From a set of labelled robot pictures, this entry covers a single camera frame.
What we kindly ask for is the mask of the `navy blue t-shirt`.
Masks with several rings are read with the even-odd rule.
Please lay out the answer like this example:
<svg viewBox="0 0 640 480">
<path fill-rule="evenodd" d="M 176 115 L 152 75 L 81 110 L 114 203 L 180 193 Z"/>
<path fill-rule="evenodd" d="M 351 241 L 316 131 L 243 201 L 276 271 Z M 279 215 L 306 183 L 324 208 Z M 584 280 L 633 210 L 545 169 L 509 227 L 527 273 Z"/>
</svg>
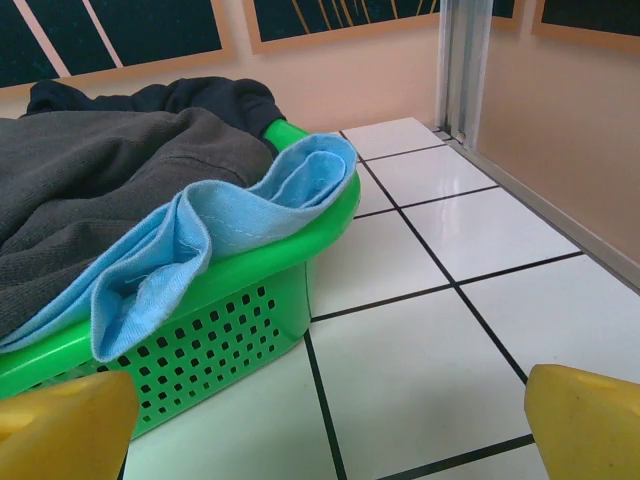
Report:
<svg viewBox="0 0 640 480">
<path fill-rule="evenodd" d="M 26 114 L 57 111 L 178 114 L 188 108 L 207 110 L 226 124 L 259 139 L 273 154 L 280 151 L 267 138 L 267 131 L 285 116 L 276 105 L 271 90 L 252 79 L 183 78 L 168 85 L 149 85 L 130 95 L 99 95 L 95 98 L 69 85 L 43 80 L 31 87 Z"/>
</svg>

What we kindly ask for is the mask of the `grey t-shirt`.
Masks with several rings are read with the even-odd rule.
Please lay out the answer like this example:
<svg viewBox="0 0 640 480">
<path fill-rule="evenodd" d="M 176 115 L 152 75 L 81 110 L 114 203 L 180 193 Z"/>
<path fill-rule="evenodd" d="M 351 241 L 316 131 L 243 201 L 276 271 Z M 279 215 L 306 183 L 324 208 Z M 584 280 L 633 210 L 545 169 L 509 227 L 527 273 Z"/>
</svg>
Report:
<svg viewBox="0 0 640 480">
<path fill-rule="evenodd" d="M 99 255 L 191 183 L 257 183 L 273 161 L 213 113 L 0 119 L 0 349 Z"/>
</svg>

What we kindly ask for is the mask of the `aluminium frame post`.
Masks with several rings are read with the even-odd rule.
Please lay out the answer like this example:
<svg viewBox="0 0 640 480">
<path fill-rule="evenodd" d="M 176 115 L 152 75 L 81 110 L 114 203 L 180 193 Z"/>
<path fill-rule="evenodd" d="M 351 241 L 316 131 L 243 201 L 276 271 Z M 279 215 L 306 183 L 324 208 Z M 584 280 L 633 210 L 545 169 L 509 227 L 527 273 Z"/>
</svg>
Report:
<svg viewBox="0 0 640 480">
<path fill-rule="evenodd" d="M 436 124 L 467 150 L 480 129 L 493 0 L 440 0 Z"/>
</svg>

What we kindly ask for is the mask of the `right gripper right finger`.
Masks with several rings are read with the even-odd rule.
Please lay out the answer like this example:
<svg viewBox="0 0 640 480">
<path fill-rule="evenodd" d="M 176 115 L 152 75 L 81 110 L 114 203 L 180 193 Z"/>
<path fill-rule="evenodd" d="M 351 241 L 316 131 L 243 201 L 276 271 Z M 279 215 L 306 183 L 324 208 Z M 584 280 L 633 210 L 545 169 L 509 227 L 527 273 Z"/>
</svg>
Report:
<svg viewBox="0 0 640 480">
<path fill-rule="evenodd" d="M 524 410 L 549 480 L 640 480 L 640 384 L 539 364 Z"/>
</svg>

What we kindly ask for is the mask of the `green plastic laundry basket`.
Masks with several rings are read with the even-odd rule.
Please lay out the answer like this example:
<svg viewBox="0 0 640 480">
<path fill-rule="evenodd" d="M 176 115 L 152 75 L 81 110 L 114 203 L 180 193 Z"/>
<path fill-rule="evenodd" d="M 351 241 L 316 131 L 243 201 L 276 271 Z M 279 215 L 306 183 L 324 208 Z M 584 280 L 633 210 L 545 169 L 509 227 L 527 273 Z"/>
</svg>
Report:
<svg viewBox="0 0 640 480">
<path fill-rule="evenodd" d="M 281 153 L 311 135 L 278 120 L 267 131 Z M 170 317 L 116 359 L 93 358 L 90 318 L 26 348 L 0 353 L 0 400 L 92 374 L 131 375 L 142 435 L 291 350 L 311 319 L 317 256 L 351 223 L 360 200 L 355 172 L 337 200 L 295 234 L 213 261 Z"/>
</svg>

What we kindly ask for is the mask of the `aluminium table edge rail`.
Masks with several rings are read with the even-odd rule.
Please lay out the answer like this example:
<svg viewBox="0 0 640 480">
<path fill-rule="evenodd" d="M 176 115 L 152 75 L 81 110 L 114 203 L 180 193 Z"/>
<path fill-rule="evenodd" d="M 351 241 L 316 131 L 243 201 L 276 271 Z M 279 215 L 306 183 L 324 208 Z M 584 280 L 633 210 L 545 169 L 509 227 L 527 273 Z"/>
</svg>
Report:
<svg viewBox="0 0 640 480">
<path fill-rule="evenodd" d="M 446 131 L 434 128 L 432 132 L 616 279 L 640 295 L 640 263 L 632 260 L 482 154 L 464 147 Z"/>
</svg>

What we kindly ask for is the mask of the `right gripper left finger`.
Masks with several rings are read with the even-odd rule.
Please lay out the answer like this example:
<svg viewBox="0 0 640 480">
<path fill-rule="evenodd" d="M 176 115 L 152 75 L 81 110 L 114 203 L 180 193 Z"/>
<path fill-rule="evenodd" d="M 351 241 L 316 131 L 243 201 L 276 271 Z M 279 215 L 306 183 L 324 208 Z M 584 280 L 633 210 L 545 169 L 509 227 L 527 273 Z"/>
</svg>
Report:
<svg viewBox="0 0 640 480">
<path fill-rule="evenodd" d="M 123 480 L 138 414 L 122 371 L 0 400 L 0 480 Z"/>
</svg>

